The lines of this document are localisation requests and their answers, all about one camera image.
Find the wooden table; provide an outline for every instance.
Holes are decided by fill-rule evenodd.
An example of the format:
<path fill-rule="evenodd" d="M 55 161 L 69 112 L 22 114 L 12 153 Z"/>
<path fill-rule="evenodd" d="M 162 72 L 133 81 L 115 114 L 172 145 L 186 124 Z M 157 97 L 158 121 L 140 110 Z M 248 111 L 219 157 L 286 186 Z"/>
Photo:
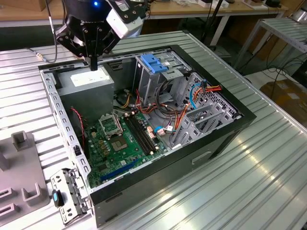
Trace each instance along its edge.
<path fill-rule="evenodd" d="M 229 4 L 228 8 L 220 8 L 217 16 L 222 16 L 222 20 L 215 32 L 211 41 L 212 46 L 217 44 L 222 31 L 230 16 L 235 15 L 266 15 L 276 14 L 278 18 L 282 17 L 288 8 L 282 6 L 281 8 L 269 8 L 254 10 L 243 4 L 241 0 L 236 0 L 234 4 Z M 50 3 L 50 11 L 54 24 L 61 24 L 63 17 L 63 9 L 60 0 L 53 0 Z M 189 6 L 181 6 L 177 3 L 171 2 L 153 2 L 151 5 L 150 16 L 146 19 L 170 19 L 170 18 L 194 18 L 207 17 L 209 8 L 201 7 L 198 4 L 191 4 Z M 47 10 L 42 12 L 24 10 L 15 7 L 3 6 L 0 9 L 0 27 L 15 27 L 15 26 L 35 26 L 49 24 Z"/>

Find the red cable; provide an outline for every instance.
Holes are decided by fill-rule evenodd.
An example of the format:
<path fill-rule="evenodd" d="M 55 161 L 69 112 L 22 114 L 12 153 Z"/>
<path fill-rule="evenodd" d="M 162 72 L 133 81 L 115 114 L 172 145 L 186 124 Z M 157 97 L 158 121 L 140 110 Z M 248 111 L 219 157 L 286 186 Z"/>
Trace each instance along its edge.
<path fill-rule="evenodd" d="M 82 130 L 82 149 L 83 149 L 83 151 L 84 151 L 85 136 L 84 136 L 84 127 L 83 127 L 82 117 L 81 117 L 81 115 L 78 113 L 78 111 L 75 110 L 74 108 L 71 108 L 71 110 L 74 111 L 74 112 L 77 114 L 77 116 L 78 116 L 78 118 L 79 118 L 79 120 L 80 120 L 80 123 L 81 123 L 81 130 Z"/>

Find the metal table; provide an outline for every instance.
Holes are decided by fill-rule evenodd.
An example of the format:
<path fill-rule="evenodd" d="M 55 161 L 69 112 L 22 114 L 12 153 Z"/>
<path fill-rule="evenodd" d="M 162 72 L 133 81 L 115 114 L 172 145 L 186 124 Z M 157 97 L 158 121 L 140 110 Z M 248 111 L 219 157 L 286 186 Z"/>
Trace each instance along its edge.
<path fill-rule="evenodd" d="M 302 53 L 307 52 L 307 24 L 297 23 L 290 18 L 260 19 L 242 46 L 238 54 L 238 58 L 236 59 L 236 63 L 234 64 L 234 68 L 237 68 L 238 64 L 241 63 L 242 57 L 244 56 L 245 52 L 247 51 L 248 47 L 254 40 L 254 37 L 257 35 L 257 32 L 261 27 L 266 29 L 267 33 L 259 42 L 253 54 L 263 46 L 271 34 L 279 37 L 292 46 L 292 48 L 286 54 L 286 57 L 288 57 L 293 52 L 294 48 L 298 49 Z"/>
<path fill-rule="evenodd" d="M 217 158 L 144 200 L 101 229 L 300 229 L 307 220 L 307 130 L 184 32 L 120 41 L 114 53 L 178 44 L 257 115 Z M 37 48 L 53 58 L 54 47 Z M 58 61 L 74 59 L 59 47 Z M 70 167 L 37 65 L 24 49 L 0 52 L 0 138 L 32 132 L 51 193 L 50 176 Z M 64 229 L 51 202 L 4 229 Z M 90 215 L 67 230 L 95 229 Z"/>

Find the motherboard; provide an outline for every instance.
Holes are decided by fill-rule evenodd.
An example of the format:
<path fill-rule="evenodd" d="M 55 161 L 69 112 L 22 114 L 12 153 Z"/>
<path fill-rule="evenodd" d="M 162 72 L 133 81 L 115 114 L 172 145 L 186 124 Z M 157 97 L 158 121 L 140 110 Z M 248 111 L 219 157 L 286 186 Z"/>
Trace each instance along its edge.
<path fill-rule="evenodd" d="M 122 133 L 109 136 L 118 129 Z M 88 176 L 90 187 L 99 186 L 166 152 L 159 137 L 153 137 L 148 130 L 152 127 L 141 113 L 129 117 L 110 115 L 86 128 L 88 162 L 92 169 Z"/>

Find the blue pcie slot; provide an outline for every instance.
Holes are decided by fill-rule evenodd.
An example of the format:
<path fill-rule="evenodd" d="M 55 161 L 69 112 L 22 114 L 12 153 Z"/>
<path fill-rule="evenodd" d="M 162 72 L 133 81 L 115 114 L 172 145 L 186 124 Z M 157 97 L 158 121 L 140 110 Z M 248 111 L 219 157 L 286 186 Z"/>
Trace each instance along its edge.
<path fill-rule="evenodd" d="M 141 60 L 153 73 L 161 73 L 168 70 L 168 68 L 162 65 L 161 62 L 152 54 L 141 55 Z"/>
<path fill-rule="evenodd" d="M 126 171 L 126 170 L 129 170 L 129 169 L 133 168 L 134 165 L 135 165 L 135 163 L 136 163 L 138 160 L 139 160 L 139 159 L 136 159 L 136 160 L 134 160 L 133 162 L 131 162 L 131 163 L 129 163 L 129 164 L 127 164 L 127 165 L 121 167 L 120 169 L 116 169 L 115 171 L 110 172 L 110 173 L 107 174 L 107 175 L 101 176 L 101 177 L 100 177 L 100 180 L 101 180 L 101 181 L 105 181 L 105 180 L 107 180 L 107 179 L 112 178 L 113 176 L 116 176 L 116 175 L 121 174 L 122 172 L 124 172 L 124 171 Z"/>

